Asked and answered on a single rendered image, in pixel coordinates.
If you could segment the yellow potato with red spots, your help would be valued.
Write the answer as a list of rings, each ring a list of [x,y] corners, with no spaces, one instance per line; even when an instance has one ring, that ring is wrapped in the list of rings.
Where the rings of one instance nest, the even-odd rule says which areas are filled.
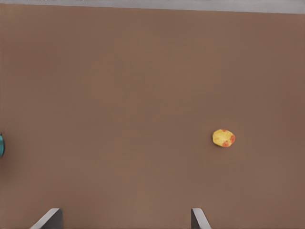
[[[235,134],[226,130],[218,129],[212,134],[213,143],[221,147],[230,147],[235,142]]]

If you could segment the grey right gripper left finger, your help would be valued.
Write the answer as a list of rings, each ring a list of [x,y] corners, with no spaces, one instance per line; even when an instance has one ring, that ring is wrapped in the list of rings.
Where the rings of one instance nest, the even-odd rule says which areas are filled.
[[[63,211],[51,208],[30,229],[63,229]]]

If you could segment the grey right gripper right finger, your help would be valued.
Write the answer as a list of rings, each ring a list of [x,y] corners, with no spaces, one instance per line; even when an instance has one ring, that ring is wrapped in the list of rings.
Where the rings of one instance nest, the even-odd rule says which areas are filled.
[[[201,208],[191,209],[191,229],[212,229]]]

